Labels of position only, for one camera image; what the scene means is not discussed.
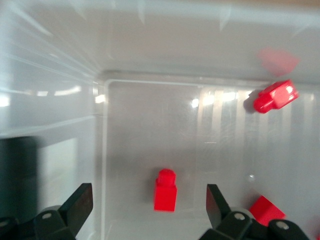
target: dark object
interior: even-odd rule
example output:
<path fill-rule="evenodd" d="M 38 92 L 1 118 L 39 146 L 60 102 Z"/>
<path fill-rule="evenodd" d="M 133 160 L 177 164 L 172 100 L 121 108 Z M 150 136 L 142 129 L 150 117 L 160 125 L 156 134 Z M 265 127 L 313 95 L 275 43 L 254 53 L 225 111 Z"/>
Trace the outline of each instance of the dark object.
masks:
<path fill-rule="evenodd" d="M 33 136 L 0 139 L 0 217 L 23 223 L 37 214 L 38 147 Z"/>
<path fill-rule="evenodd" d="M 206 212 L 212 228 L 199 240 L 309 240 L 293 222 L 275 219 L 263 226 L 240 211 L 231 211 L 215 184 L 206 188 Z"/>
<path fill-rule="evenodd" d="M 47 210 L 19 224 L 0 218 L 0 240 L 75 240 L 93 209 L 91 183 L 83 183 L 58 210 Z"/>

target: clear plastic container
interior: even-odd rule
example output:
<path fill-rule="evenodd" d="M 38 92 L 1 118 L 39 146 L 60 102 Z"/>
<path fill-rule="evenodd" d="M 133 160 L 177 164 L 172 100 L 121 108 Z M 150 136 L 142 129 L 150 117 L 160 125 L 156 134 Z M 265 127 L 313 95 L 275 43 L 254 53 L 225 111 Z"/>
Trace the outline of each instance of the clear plastic container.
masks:
<path fill-rule="evenodd" d="M 217 184 L 234 207 L 266 196 L 314 239 L 319 7 L 2 1 L 0 137 L 42 139 L 38 212 L 90 182 L 78 239 L 193 240 L 210 227 L 206 185 Z M 252 112 L 256 90 L 286 79 L 297 100 Z M 175 213 L 153 211 L 162 168 L 176 172 Z"/>

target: red block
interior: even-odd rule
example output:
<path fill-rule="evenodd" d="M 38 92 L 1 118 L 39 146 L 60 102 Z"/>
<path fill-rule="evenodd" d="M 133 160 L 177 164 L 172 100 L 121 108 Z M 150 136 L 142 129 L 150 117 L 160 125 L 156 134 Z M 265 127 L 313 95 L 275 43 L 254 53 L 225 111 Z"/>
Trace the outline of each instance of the red block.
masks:
<path fill-rule="evenodd" d="M 174 212 L 177 199 L 176 174 L 171 169 L 162 169 L 155 180 L 154 210 Z"/>
<path fill-rule="evenodd" d="M 284 219 L 286 215 L 264 196 L 252 205 L 249 211 L 260 224 L 268 226 L 273 219 Z"/>
<path fill-rule="evenodd" d="M 281 109 L 299 97 L 296 87 L 292 81 L 277 81 L 265 90 L 259 92 L 258 98 L 254 100 L 254 109 L 262 114 L 271 109 Z"/>

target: screw head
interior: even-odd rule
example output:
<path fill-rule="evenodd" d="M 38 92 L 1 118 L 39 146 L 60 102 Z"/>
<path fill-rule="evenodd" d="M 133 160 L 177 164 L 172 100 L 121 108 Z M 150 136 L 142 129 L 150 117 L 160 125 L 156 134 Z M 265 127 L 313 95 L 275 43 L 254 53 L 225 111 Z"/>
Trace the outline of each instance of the screw head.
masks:
<path fill-rule="evenodd" d="M 52 214 L 50 212 L 48 212 L 48 213 L 42 215 L 42 219 L 49 219 L 49 218 L 51 218 L 51 216 L 52 216 Z"/>
<path fill-rule="evenodd" d="M 9 223 L 8 220 L 5 220 L 5 221 L 0 222 L 0 228 L 3 228 L 3 227 L 5 227 L 5 226 L 7 226 L 8 223 Z"/>
<path fill-rule="evenodd" d="M 239 212 L 237 212 L 236 214 L 234 214 L 234 217 L 237 219 L 237 220 L 245 220 L 245 216 Z"/>
<path fill-rule="evenodd" d="M 283 230 L 288 230 L 289 229 L 289 226 L 283 221 L 277 221 L 275 224 L 280 229 L 283 229 Z"/>

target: red toy brick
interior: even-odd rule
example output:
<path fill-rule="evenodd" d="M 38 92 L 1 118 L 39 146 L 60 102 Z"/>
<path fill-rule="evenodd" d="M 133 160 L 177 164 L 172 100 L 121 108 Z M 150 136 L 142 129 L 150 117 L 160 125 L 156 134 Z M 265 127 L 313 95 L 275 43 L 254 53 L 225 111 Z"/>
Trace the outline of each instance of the red toy brick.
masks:
<path fill-rule="evenodd" d="M 262 114 L 271 109 L 281 109 L 299 97 L 292 81 L 278 81 L 259 92 L 258 98 L 253 102 L 254 109 Z"/>
<path fill-rule="evenodd" d="M 264 196 L 259 199 L 249 209 L 252 215 L 260 224 L 268 226 L 273 219 L 284 219 L 286 215 Z"/>
<path fill-rule="evenodd" d="M 154 210 L 174 212 L 176 208 L 176 174 L 171 169 L 162 169 L 155 180 Z"/>

